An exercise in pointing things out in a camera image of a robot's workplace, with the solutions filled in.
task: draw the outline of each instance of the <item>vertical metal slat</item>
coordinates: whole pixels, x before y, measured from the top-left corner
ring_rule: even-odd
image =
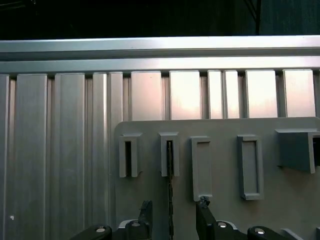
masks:
[[[162,119],[162,80],[160,72],[131,73],[131,107],[133,121]]]
[[[273,70],[245,72],[246,115],[249,118],[276,118],[278,116],[276,73]]]
[[[17,239],[45,239],[47,76],[18,75],[15,116]]]
[[[312,70],[283,71],[286,116],[314,117],[315,92]]]
[[[9,76],[0,75],[0,238],[6,229],[6,176],[8,156]]]
[[[106,102],[104,105],[104,111],[108,113],[107,117],[107,142],[108,142],[108,191],[105,191],[108,195],[107,206],[108,206],[108,222],[106,224],[110,225],[113,229],[117,227],[116,223],[116,184],[115,176],[115,128],[116,126],[124,120],[123,111],[123,74],[121,72],[110,73],[107,79],[107,95]]]
[[[171,71],[171,119],[201,119],[201,85],[198,71]]]
[[[108,75],[93,75],[92,82],[92,224],[104,223],[108,206]]]
[[[235,70],[224,71],[222,74],[223,112],[225,119],[240,117],[239,80]]]
[[[85,75],[57,74],[54,83],[52,238],[85,226]]]
[[[208,71],[210,119],[223,119],[223,96],[221,71]]]

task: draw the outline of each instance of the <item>rectangular slot holder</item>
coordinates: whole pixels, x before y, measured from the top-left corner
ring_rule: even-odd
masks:
[[[320,131],[277,129],[281,167],[314,174],[320,164]]]
[[[160,132],[161,140],[161,176],[168,176],[167,142],[172,141],[173,145],[173,175],[178,177],[179,173],[179,138],[178,132]]]
[[[191,150],[193,200],[198,202],[201,196],[212,197],[211,138],[192,136]]]
[[[245,200],[264,198],[263,154],[261,137],[237,136],[239,190]]]
[[[141,133],[126,134],[119,137],[119,176],[136,178],[140,170],[139,137]]]

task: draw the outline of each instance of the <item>metal wall panel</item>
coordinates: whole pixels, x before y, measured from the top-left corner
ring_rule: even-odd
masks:
[[[54,79],[51,156],[51,236],[67,239],[85,227],[85,75]]]
[[[201,119],[201,89],[198,71],[171,71],[171,119]]]
[[[238,72],[224,71],[222,74],[223,110],[225,119],[240,117]]]
[[[114,130],[123,120],[240,118],[243,113],[250,118],[276,117],[274,71],[285,69],[297,70],[284,71],[285,107],[280,116],[314,116],[313,80],[319,79],[302,69],[319,69],[318,38],[0,42],[0,73],[13,78],[99,72],[87,79],[84,74],[58,74],[54,81],[45,75],[19,75],[17,82],[0,77],[5,79],[0,81],[0,177],[7,173],[6,182],[0,182],[0,199],[6,198],[0,224],[5,220],[6,239],[29,239],[31,229],[37,239],[59,240],[89,224],[117,227],[121,206],[116,198]],[[19,53],[9,54],[17,49]],[[207,70],[207,76],[200,76],[199,71]],[[170,74],[161,77],[156,71]],[[315,92],[318,96],[319,83]],[[23,211],[30,200],[32,214]]]
[[[161,72],[132,72],[132,120],[161,120],[162,106]]]
[[[18,75],[15,105],[13,239],[45,239],[47,210],[47,76]]]
[[[223,92],[221,71],[208,71],[210,119],[223,119]]]
[[[0,239],[5,238],[9,76],[0,75]]]
[[[284,91],[287,117],[316,115],[312,70],[284,70]]]
[[[245,72],[247,113],[249,118],[276,118],[278,116],[276,73],[273,70]]]

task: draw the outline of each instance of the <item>dark ceiling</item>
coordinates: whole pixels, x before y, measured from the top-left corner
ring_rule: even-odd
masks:
[[[258,1],[0,0],[0,40],[256,35]],[[320,34],[320,0],[261,3],[261,35]]]
[[[172,0],[149,4],[147,1],[137,0],[134,3],[113,1],[107,4],[97,0],[36,0],[33,4],[31,0],[2,0],[0,38],[18,40],[232,35],[234,1]]]

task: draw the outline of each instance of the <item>gray mounting block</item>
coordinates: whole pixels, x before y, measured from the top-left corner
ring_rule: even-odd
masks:
[[[316,239],[316,227],[320,226],[320,170],[316,167],[319,153],[310,142],[304,142],[310,138],[301,137],[298,141],[304,148],[295,160],[307,166],[314,161],[315,173],[281,164],[281,146],[290,149],[291,143],[290,138],[280,141],[278,132],[286,130],[303,130],[308,136],[315,136],[309,132],[320,130],[320,119],[120,123],[114,133],[116,143],[121,136],[141,134],[136,146],[141,172],[137,177],[115,179],[117,224],[134,218],[143,200],[152,200],[153,238],[160,240],[168,236],[168,182],[162,176],[166,158],[161,133],[175,133],[174,151],[178,151],[175,155],[178,159],[174,164],[178,166],[174,169],[179,173],[172,180],[175,239],[198,239],[195,200],[202,194],[212,196],[209,208],[216,219],[232,222],[242,232],[260,225],[279,233],[280,229],[290,229],[304,240]],[[119,176],[120,163],[125,161],[119,159],[118,145],[114,151],[113,168],[115,176]]]

